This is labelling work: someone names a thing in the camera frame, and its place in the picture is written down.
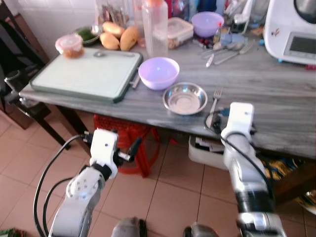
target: tiled floor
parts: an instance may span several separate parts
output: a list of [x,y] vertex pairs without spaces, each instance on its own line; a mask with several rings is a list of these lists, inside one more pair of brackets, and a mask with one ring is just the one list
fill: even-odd
[[[80,113],[93,130],[92,116]],[[70,134],[53,117],[49,123],[65,139]],[[93,212],[90,237],[110,237],[113,227],[125,217],[147,220],[149,237],[181,237],[195,221],[213,227],[221,237],[236,237],[236,200],[227,172],[194,163],[188,158],[187,137],[172,135],[179,145],[169,143],[170,133],[161,134],[160,154],[149,178],[118,174],[107,182]],[[146,140],[149,155],[155,142]],[[37,183],[44,167],[58,150],[56,143],[35,123],[23,131],[0,117],[0,229],[16,227],[37,237],[32,207]],[[39,196],[39,215],[44,198],[54,183],[75,175],[89,157],[74,143],[51,167]],[[56,189],[49,202],[47,218],[52,224],[63,200],[65,185]],[[316,236],[316,217],[290,202],[278,207],[288,237]]]

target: white appliance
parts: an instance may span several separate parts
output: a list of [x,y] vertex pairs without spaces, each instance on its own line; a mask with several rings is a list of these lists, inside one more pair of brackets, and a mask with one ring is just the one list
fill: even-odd
[[270,0],[264,30],[267,51],[287,62],[316,64],[315,0]]

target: gray marble countertop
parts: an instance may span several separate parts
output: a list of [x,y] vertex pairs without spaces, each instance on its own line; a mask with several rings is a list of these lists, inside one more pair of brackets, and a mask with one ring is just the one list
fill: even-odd
[[[135,47],[133,51],[140,51],[146,58],[144,49]],[[29,85],[20,94],[49,104],[218,138],[204,128],[203,120],[211,109],[216,85],[221,85],[224,90],[219,106],[229,106],[233,101],[254,105],[256,147],[316,159],[315,71],[306,71],[302,65],[280,64],[258,43],[245,55],[209,69],[198,55],[200,51],[192,43],[169,51],[169,57],[180,65],[177,82],[193,82],[207,92],[207,106],[192,116],[173,114],[162,103],[163,91],[152,91],[141,82],[117,104],[34,91]],[[222,57],[215,56],[214,61]]]

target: purple bowl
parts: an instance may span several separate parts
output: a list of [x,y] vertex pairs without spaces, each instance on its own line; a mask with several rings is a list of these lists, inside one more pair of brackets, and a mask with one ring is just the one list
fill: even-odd
[[138,69],[140,79],[152,90],[168,88],[176,81],[179,72],[179,64],[164,57],[148,59]]
[[215,35],[218,23],[224,25],[224,18],[215,12],[204,11],[192,17],[193,31],[198,36],[208,38]]

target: green vegetable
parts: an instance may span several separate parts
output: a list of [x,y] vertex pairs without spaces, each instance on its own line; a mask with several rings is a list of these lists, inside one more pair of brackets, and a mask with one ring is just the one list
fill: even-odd
[[80,30],[77,34],[80,35],[83,41],[91,40],[96,37],[93,33],[91,33],[90,29]]

